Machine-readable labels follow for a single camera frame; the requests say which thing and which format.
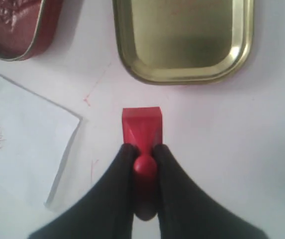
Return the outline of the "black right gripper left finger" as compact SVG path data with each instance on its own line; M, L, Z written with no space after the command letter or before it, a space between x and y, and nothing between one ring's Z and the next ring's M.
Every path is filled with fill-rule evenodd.
M130 239L133 224L132 169L138 150L123 144L93 188L31 239Z

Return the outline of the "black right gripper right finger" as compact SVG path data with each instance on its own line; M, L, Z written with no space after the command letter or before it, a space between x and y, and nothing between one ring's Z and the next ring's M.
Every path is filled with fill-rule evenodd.
M266 239L261 229L227 210L198 187L169 148L153 150L159 168L161 204L158 211L163 239Z

